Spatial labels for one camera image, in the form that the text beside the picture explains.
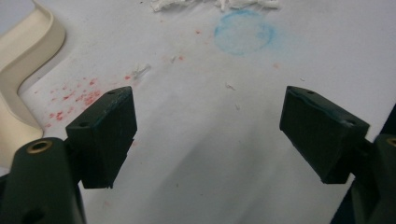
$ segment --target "beige plastic object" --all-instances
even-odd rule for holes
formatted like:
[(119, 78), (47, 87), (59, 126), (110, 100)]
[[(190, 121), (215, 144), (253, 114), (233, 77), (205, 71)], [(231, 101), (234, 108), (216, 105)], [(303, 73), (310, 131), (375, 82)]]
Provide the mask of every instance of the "beige plastic object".
[(64, 42), (64, 28), (36, 1), (35, 9), (0, 36), (0, 166), (10, 167), (15, 151), (40, 138), (43, 131), (18, 88), (49, 60)]

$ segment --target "red ink spot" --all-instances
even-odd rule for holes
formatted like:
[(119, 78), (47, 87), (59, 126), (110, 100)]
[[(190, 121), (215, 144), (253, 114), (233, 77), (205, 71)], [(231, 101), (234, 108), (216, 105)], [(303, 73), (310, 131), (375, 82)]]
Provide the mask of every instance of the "red ink spot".
[(99, 96), (100, 96), (100, 91), (92, 91), (88, 93), (88, 96), (84, 99), (84, 104), (91, 105), (99, 98)]
[(56, 119), (57, 119), (57, 120), (62, 120), (62, 119), (64, 118), (63, 113), (64, 113), (63, 111), (58, 112), (58, 113), (56, 114)]
[(72, 91), (70, 94), (64, 96), (64, 100), (69, 99), (72, 95), (74, 95), (75, 91)]
[(94, 84), (95, 84), (95, 82), (96, 82), (97, 80), (98, 80), (97, 78), (93, 78), (93, 79), (91, 79), (91, 81), (90, 81), (90, 86), (91, 86), (91, 85), (94, 85)]
[(76, 102), (81, 101), (82, 99), (84, 99), (85, 94), (80, 95), (77, 99)]
[(73, 110), (74, 110), (74, 107), (70, 106), (69, 110), (67, 111), (67, 114), (70, 114), (71, 112), (73, 112)]

